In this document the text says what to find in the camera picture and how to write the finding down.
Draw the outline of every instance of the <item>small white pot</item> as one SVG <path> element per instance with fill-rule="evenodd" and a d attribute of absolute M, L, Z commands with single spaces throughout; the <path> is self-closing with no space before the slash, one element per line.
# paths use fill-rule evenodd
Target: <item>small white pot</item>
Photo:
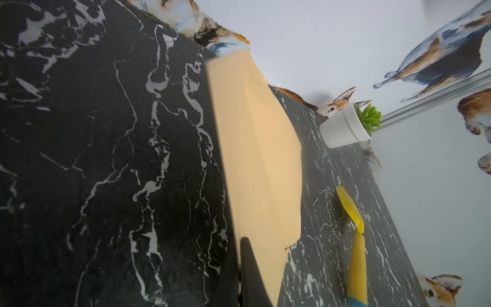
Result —
<path fill-rule="evenodd" d="M 372 138 L 371 134 L 361 125 L 355 104 L 350 103 L 341 111 L 319 126 L 322 139 L 329 148 L 336 148 Z"/>

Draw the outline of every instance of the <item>dog print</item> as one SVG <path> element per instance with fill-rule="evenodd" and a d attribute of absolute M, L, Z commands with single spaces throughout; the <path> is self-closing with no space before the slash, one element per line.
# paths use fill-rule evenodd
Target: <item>dog print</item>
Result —
<path fill-rule="evenodd" d="M 464 117 L 465 127 L 472 134 L 484 136 L 491 144 L 491 88 L 469 95 L 459 101 L 457 109 Z M 491 175 L 491 152 L 477 162 L 479 168 Z"/>
<path fill-rule="evenodd" d="M 342 110 L 345 106 L 347 106 L 348 103 L 350 103 L 351 95 L 353 95 L 353 93 L 356 90 L 356 87 L 352 87 L 349 90 L 342 93 L 341 95 L 339 95 L 339 97 L 336 98 L 333 102 L 331 102 L 331 103 L 326 102 L 326 103 L 324 103 L 318 107 L 315 105 L 311 105 L 310 103 L 307 103 L 305 100 L 302 99 L 302 97 L 300 97 L 298 94 L 296 94 L 290 90 L 287 90 L 287 89 L 281 88 L 281 87 L 276 87 L 276 86 L 274 86 L 273 88 L 276 90 L 279 90 L 283 94 L 285 94 L 285 95 L 289 96 L 290 98 L 300 102 L 301 104 L 308 106 L 309 108 L 311 108 L 315 112 L 317 112 L 320 115 L 325 116 L 327 118 L 329 118 L 330 116 L 333 116 L 336 112 Z M 362 107 L 362 106 L 364 106 L 370 102 L 371 102 L 371 100 L 366 100 L 366 101 L 357 102 L 356 104 L 359 107 Z"/>
<path fill-rule="evenodd" d="M 455 296 L 462 287 L 463 280 L 457 275 L 439 275 L 427 278 L 418 276 L 418 281 L 429 307 L 456 307 Z"/>
<path fill-rule="evenodd" d="M 194 0 L 126 1 L 219 56 L 249 49 L 245 37 L 220 26 Z"/>
<path fill-rule="evenodd" d="M 430 35 L 403 60 L 397 71 L 373 85 L 380 88 L 396 80 L 427 85 L 410 101 L 469 77 L 481 65 L 479 49 L 491 29 L 491 0 L 483 0 L 473 9 L 450 21 Z"/>

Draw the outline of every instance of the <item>dog face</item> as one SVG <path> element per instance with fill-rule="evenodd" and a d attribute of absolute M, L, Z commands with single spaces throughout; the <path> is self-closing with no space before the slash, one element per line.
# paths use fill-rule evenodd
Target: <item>dog face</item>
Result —
<path fill-rule="evenodd" d="M 430 307 L 456 307 L 455 295 L 462 287 L 463 280 L 456 275 L 440 275 L 432 279 L 418 277 L 421 288 Z"/>
<path fill-rule="evenodd" d="M 328 105 L 324 105 L 322 107 L 319 107 L 319 110 L 317 110 L 317 113 L 323 116 L 330 117 L 334 115 L 336 112 L 340 111 L 343 109 L 348 103 L 350 103 L 350 97 L 353 95 L 355 92 L 356 87 L 352 87 L 346 92 L 342 93 L 339 95 L 338 98 L 336 98 L 332 103 Z"/>

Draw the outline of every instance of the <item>dog ear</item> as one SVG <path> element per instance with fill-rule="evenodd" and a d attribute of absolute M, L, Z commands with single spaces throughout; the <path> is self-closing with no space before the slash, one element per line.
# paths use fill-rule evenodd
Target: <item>dog ear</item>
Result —
<path fill-rule="evenodd" d="M 367 105 L 367 104 L 369 104 L 369 103 L 371 103 L 371 102 L 372 102 L 372 100 L 365 100 L 365 101 L 360 101 L 360 102 L 357 102 L 357 103 L 356 103 L 356 105 L 357 105 L 359 108 L 361 108 L 361 107 L 363 107 L 364 105 Z"/>
<path fill-rule="evenodd" d="M 346 92 L 344 92 L 341 95 L 339 95 L 339 97 L 336 98 L 332 103 L 335 103 L 335 102 L 338 102 L 338 101 L 343 101 L 343 100 L 349 100 L 349 98 L 351 97 L 351 95 L 353 95 L 353 93 L 355 91 L 356 91 L 356 86 L 353 86 L 352 88 L 350 88 Z"/>
<path fill-rule="evenodd" d="M 462 277 L 447 274 L 433 277 L 432 280 L 447 289 L 454 297 L 464 283 Z"/>

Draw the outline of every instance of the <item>yellow spatula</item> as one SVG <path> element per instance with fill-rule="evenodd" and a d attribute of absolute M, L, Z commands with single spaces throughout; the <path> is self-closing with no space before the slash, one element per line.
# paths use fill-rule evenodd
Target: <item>yellow spatula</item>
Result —
<path fill-rule="evenodd" d="M 348 277 L 348 301 L 354 307 L 366 307 L 367 299 L 367 264 L 365 259 L 365 224 L 360 212 L 343 187 L 336 187 L 341 204 L 356 224 L 353 250 L 351 251 L 350 275 Z"/>

